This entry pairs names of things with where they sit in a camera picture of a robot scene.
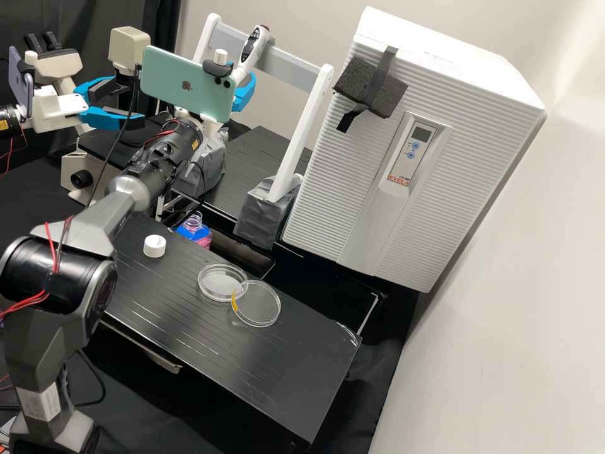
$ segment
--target petri dish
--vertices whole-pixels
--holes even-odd
[[[245,281],[245,293],[238,297],[233,294],[231,308],[238,318],[247,325],[264,328],[273,325],[279,317],[282,303],[279,296],[263,281]]]
[[[197,275],[197,284],[204,295],[214,301],[227,303],[232,295],[240,298],[246,293],[246,274],[231,264],[206,265]]]

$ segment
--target black tabletop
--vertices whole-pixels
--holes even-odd
[[[160,259],[142,253],[151,234],[166,238]],[[199,270],[225,260],[151,218],[130,218],[115,247],[119,281],[108,315],[313,442],[359,337],[279,290],[277,321],[245,325],[229,304],[197,290]]]

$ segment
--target robotic arm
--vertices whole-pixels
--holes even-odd
[[[172,183],[203,141],[197,125],[180,119],[172,133],[141,148],[108,194],[71,221],[62,243],[59,270],[44,226],[13,242],[0,259],[4,297],[21,301],[41,289],[49,297],[6,317],[5,355],[21,409],[11,429],[10,450],[92,452],[93,421],[74,408],[66,361],[93,335],[117,282],[113,237],[132,212],[145,211]],[[49,225],[57,241],[64,223]]]

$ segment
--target cable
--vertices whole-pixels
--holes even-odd
[[[176,120],[176,119],[170,119],[170,120],[168,120],[167,122],[165,122],[165,123],[162,125],[162,129],[164,129],[164,127],[165,127],[167,124],[170,124],[170,123],[177,123],[177,124],[180,124],[180,121],[179,121],[179,120]],[[153,137],[151,137],[151,138],[149,138],[149,139],[147,139],[146,141],[144,141],[144,142],[143,142],[143,148],[147,147],[147,144],[148,144],[148,143],[150,143],[150,142],[152,142],[152,141],[154,141],[155,139],[158,139],[158,138],[160,138],[160,137],[162,137],[162,136],[167,136],[168,134],[172,134],[173,132],[175,132],[175,130],[174,130],[174,129],[167,129],[167,130],[165,130],[165,131],[161,131],[161,132],[157,133],[155,136],[153,136]]]
[[[109,153],[107,153],[107,156],[105,157],[105,160],[103,161],[103,165],[101,166],[101,171],[99,172],[99,175],[96,178],[95,185],[93,186],[93,190],[91,191],[90,196],[88,197],[88,202],[86,202],[85,208],[88,208],[90,206],[90,203],[93,201],[93,196],[95,195],[96,189],[99,186],[99,183],[101,181],[101,176],[103,175],[103,172],[105,171],[105,167],[107,167],[109,158],[111,158],[113,152],[115,151],[116,145],[122,138],[122,134],[124,133],[124,130],[126,130],[126,125],[128,124],[130,117],[132,116],[132,110],[134,109],[134,104],[137,99],[138,91],[139,91],[138,74],[135,73],[134,78],[132,79],[132,98],[130,99],[130,107],[128,108],[128,115],[126,115],[124,124],[122,125],[122,128],[120,129],[120,132],[118,133],[118,136],[113,141],[112,147],[109,149]]]
[[[71,225],[71,221],[74,219],[74,216],[69,216],[65,221],[63,221],[63,232],[61,233],[61,239],[59,240],[59,246],[57,247],[57,272],[61,267],[61,252],[63,248],[63,241],[67,236],[67,232],[69,231],[69,227]]]
[[[198,206],[201,206],[204,204],[204,201],[206,199],[206,176],[204,175],[204,161],[202,161],[202,165],[200,166],[197,162],[194,161],[190,161],[190,164],[193,164],[195,166],[197,166],[197,168],[200,170],[200,174],[202,176],[202,183],[204,185],[204,192],[202,193],[202,200],[200,200],[200,204]]]
[[[57,272],[57,254],[55,253],[55,243],[52,241],[50,235],[50,226],[48,223],[44,223],[44,229],[46,230],[46,237],[49,239],[50,254],[52,255],[52,272]]]
[[[55,244],[52,241],[52,237],[50,235],[50,228],[49,228],[49,224],[48,223],[44,223],[44,228],[46,229],[46,236],[49,239],[49,245],[50,245],[50,253],[52,255],[52,267],[50,269],[51,273],[55,273],[57,272],[57,256],[55,254]],[[12,306],[10,306],[8,309],[0,312],[0,318],[5,317],[7,314],[10,314],[11,312],[16,312],[20,309],[23,309],[27,306],[32,306],[35,304],[39,304],[43,301],[45,301],[50,295],[48,294],[48,292],[46,292],[46,290],[40,290],[38,293],[36,293],[33,296],[30,296],[29,298],[25,298],[22,301],[19,301],[18,303],[13,304]]]
[[[11,137],[11,144],[9,146],[8,152],[4,153],[2,156],[0,156],[0,160],[6,158],[6,169],[4,172],[2,172],[2,174],[0,175],[0,179],[4,178],[6,176],[6,174],[8,173],[8,171],[11,168],[11,156],[13,155],[13,153],[17,152],[17,151],[21,151],[22,149],[27,148],[28,143],[27,143],[27,137],[25,137],[25,132],[23,131],[23,126],[19,125],[19,127],[21,128],[21,137],[23,138],[23,141],[25,142],[25,145],[23,145],[21,148],[17,148],[17,149],[13,149],[13,137]]]
[[[99,385],[101,385],[101,397],[99,397],[96,400],[90,400],[89,402],[82,402],[81,404],[76,404],[75,406],[76,407],[87,407],[89,405],[100,404],[101,402],[103,402],[105,400],[105,396],[107,395],[107,388],[105,388],[105,383],[103,382],[101,375],[96,370],[92,361],[90,361],[90,359],[87,357],[86,353],[84,353],[84,351],[82,349],[76,350],[76,353],[78,353],[80,355],[80,358],[82,358],[84,360],[84,362],[88,365],[88,367],[90,368],[90,371],[94,374],[96,380],[99,382]]]

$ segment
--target red wire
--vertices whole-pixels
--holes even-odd
[[[57,272],[57,256],[55,254],[55,243],[52,241],[50,236],[50,228],[48,223],[44,223],[44,229],[46,230],[46,236],[49,239],[50,253],[52,254],[52,272]]]
[[[55,254],[55,244],[52,241],[52,237],[50,235],[50,228],[49,228],[49,224],[48,223],[44,223],[44,229],[46,230],[46,236],[49,239],[49,245],[50,245],[50,253],[52,255],[52,272],[56,272],[57,271],[57,256]],[[35,304],[39,304],[43,301],[45,301],[50,295],[48,294],[48,292],[46,292],[45,290],[40,290],[38,293],[36,293],[33,296],[30,296],[29,298],[25,298],[22,301],[19,301],[18,303],[13,304],[12,306],[10,306],[8,309],[0,312],[0,318],[4,317],[5,315],[11,313],[11,312],[15,312],[18,311],[19,309],[23,309],[24,307],[27,306],[32,306]]]
[[[161,136],[167,136],[168,134],[172,134],[174,131],[175,131],[174,129],[168,129],[168,130],[166,130],[166,131],[162,131],[162,132],[157,133],[157,134],[156,134],[155,136],[153,136],[152,138],[147,139],[146,141],[144,141],[144,142],[143,142],[143,148],[146,148],[146,147],[147,147],[147,144],[148,144],[149,142],[154,141],[155,139],[158,139],[158,138],[160,138]]]
[[[6,174],[8,173],[8,170],[10,169],[10,166],[11,166],[11,155],[12,154],[13,154],[13,138],[11,137],[11,145],[10,145],[10,148],[8,150],[8,153],[4,153],[2,156],[0,156],[0,159],[2,159],[6,155],[8,155],[8,158],[6,158],[6,169],[2,173],[2,175],[0,175],[0,178],[4,178],[6,176]]]
[[[27,137],[25,137],[25,132],[23,131],[23,126],[19,125],[19,127],[21,128],[21,137],[23,138],[23,141],[25,142],[25,145],[23,145],[21,148],[17,148],[17,149],[13,149],[13,138],[11,137],[11,145],[10,148],[8,150],[7,153],[4,153],[2,156],[0,156],[0,160],[4,159],[6,156],[8,156],[8,158],[6,158],[6,169],[5,171],[0,175],[0,179],[4,178],[6,176],[6,174],[8,173],[8,171],[11,168],[11,156],[13,155],[13,153],[15,151],[21,151],[22,149],[27,148]]]

